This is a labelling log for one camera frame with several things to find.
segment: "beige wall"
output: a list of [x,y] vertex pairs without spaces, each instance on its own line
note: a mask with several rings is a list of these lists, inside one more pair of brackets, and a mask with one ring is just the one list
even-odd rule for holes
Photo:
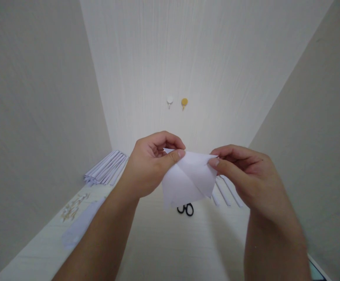
[[111,146],[78,1],[0,1],[0,270]]
[[272,157],[310,254],[340,280],[340,1],[332,4],[250,147]]
[[250,144],[332,0],[80,2],[113,149],[168,130],[209,153]]

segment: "black scissors handle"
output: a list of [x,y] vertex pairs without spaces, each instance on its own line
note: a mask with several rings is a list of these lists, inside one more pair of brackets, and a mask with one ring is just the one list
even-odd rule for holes
[[[192,213],[189,213],[188,212],[188,206],[191,207],[192,209]],[[191,203],[188,203],[187,205],[183,205],[183,210],[182,211],[179,211],[179,208],[177,208],[177,211],[178,213],[184,213],[184,211],[186,211],[186,215],[189,216],[189,217],[192,217],[193,216],[193,206]]]

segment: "left hand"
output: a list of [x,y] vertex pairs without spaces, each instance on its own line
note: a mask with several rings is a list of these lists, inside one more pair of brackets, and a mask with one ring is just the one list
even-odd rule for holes
[[[175,150],[166,154],[163,148]],[[167,171],[184,157],[185,148],[179,137],[166,131],[139,139],[117,187],[125,189],[133,199],[149,195],[159,186]]]

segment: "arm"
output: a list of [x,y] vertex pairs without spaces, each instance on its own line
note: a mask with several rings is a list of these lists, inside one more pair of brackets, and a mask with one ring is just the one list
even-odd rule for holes
[[271,159],[240,146],[212,151],[209,164],[228,177],[251,209],[244,254],[246,280],[311,280],[306,240]]
[[[166,155],[164,147],[178,150]],[[121,179],[53,280],[115,279],[139,199],[153,192],[185,155],[183,149],[180,138],[168,132],[136,142]]]

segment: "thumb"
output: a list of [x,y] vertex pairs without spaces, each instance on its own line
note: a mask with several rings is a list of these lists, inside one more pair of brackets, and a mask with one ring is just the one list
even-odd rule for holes
[[212,158],[209,160],[209,165],[221,175],[228,177],[235,186],[245,188],[249,184],[249,176],[227,160]]
[[166,173],[174,164],[176,164],[180,159],[186,155],[186,152],[182,149],[174,150],[159,159],[161,163],[161,168]]

